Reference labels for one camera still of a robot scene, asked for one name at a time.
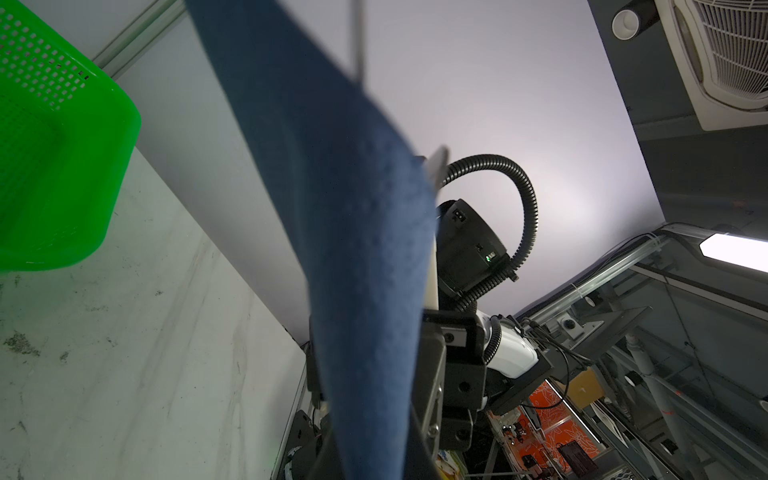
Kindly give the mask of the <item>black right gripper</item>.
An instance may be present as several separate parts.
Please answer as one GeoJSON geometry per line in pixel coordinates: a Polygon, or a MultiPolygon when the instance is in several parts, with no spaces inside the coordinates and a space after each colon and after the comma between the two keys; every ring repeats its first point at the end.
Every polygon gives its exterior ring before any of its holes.
{"type": "Polygon", "coordinates": [[[422,313],[412,410],[427,451],[467,451],[482,409],[485,331],[473,315],[422,313]]]}

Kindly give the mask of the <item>dark blue paper napkin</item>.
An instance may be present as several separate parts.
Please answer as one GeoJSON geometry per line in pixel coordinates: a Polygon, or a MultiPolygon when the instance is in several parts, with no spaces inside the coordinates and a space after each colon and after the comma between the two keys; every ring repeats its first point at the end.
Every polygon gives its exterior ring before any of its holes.
{"type": "Polygon", "coordinates": [[[433,479],[412,390],[435,191],[388,119],[275,1],[191,1],[307,280],[346,479],[433,479]]]}

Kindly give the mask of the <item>silver metal knife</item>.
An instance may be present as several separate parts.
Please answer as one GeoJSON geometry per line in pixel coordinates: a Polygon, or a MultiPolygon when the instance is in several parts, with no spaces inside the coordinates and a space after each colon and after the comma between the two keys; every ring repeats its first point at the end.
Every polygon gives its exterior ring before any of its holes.
{"type": "Polygon", "coordinates": [[[350,1],[350,38],[355,82],[363,87],[366,77],[366,14],[364,0],[350,1]]]}

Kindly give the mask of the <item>green perforated plastic basket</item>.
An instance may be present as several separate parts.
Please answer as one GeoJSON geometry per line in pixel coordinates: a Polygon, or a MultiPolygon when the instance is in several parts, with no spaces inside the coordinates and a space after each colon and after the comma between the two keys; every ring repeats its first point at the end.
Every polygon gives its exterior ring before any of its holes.
{"type": "Polygon", "coordinates": [[[2,2],[2,271],[69,267],[102,245],[140,127],[112,78],[21,2],[2,2]]]}

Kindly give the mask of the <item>silver metal fork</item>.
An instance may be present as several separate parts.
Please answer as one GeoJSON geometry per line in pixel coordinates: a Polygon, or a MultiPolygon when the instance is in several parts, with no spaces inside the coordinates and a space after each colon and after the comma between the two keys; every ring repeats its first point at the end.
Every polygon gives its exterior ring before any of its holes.
{"type": "Polygon", "coordinates": [[[450,150],[446,145],[439,146],[431,155],[422,158],[424,173],[433,187],[438,192],[448,176],[450,150]]]}

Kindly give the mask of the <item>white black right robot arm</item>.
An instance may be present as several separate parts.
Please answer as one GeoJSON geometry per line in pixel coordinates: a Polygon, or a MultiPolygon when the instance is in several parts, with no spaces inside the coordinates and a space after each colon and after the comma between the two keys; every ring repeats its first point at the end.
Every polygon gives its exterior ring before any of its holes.
{"type": "Polygon", "coordinates": [[[551,363],[498,315],[425,310],[412,392],[412,426],[426,451],[466,451],[484,413],[516,409],[551,363]]]}

